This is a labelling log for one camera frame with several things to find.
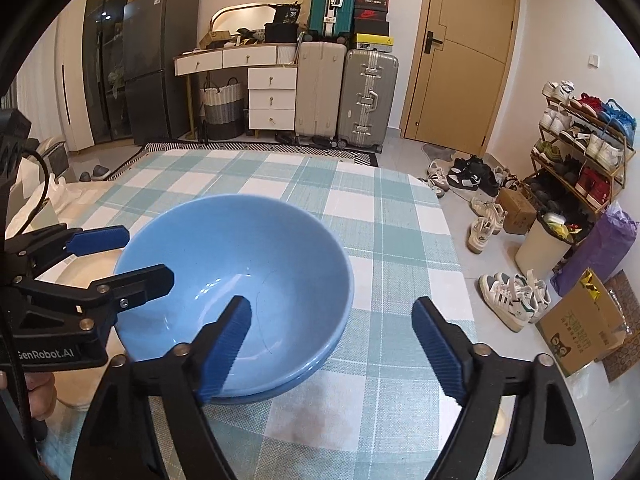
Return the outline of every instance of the white drawer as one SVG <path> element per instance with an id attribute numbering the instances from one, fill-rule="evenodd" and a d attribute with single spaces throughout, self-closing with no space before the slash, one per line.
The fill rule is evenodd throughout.
<path id="1" fill-rule="evenodd" d="M 295 90 L 250 90 L 249 108 L 295 110 Z"/>
<path id="2" fill-rule="evenodd" d="M 276 63 L 275 45 L 228 48 L 222 51 L 222 66 L 272 65 Z"/>
<path id="3" fill-rule="evenodd" d="M 294 130 L 294 110 L 249 110 L 249 128 L 252 130 Z"/>
<path id="4" fill-rule="evenodd" d="M 250 68 L 248 89 L 296 89 L 298 69 L 270 66 L 268 68 Z"/>
<path id="5" fill-rule="evenodd" d="M 222 68 L 222 51 L 213 50 L 194 56 L 179 57 L 175 60 L 175 75 L 206 72 L 207 70 L 219 70 Z"/>

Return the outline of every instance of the beige trash can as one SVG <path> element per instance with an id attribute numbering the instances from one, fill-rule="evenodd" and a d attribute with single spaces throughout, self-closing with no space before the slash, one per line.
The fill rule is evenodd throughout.
<path id="1" fill-rule="evenodd" d="M 544 280 L 570 248 L 569 242 L 548 232 L 537 219 L 516 253 L 516 263 L 524 275 L 533 269 L 535 277 Z"/>

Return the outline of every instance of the purple plastic bag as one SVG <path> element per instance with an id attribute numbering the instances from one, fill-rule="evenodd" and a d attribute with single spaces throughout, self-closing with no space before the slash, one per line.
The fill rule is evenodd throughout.
<path id="1" fill-rule="evenodd" d="M 606 281 L 636 241 L 638 224 L 614 202 L 565 266 L 551 278 L 560 296 L 567 294 L 590 267 Z"/>

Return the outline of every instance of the wooden door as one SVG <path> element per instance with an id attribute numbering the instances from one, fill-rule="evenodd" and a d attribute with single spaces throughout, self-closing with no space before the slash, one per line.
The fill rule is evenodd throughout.
<path id="1" fill-rule="evenodd" d="M 510 64 L 516 0 L 430 0 L 404 136 L 484 151 Z"/>

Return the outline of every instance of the desk leg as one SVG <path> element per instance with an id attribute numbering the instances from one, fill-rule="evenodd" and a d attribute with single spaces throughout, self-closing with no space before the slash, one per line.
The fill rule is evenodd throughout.
<path id="1" fill-rule="evenodd" d="M 193 95 L 191 94 L 191 74 L 187 74 L 187 108 L 189 110 L 189 126 L 191 127 L 190 139 L 196 139 L 195 120 L 193 117 Z"/>

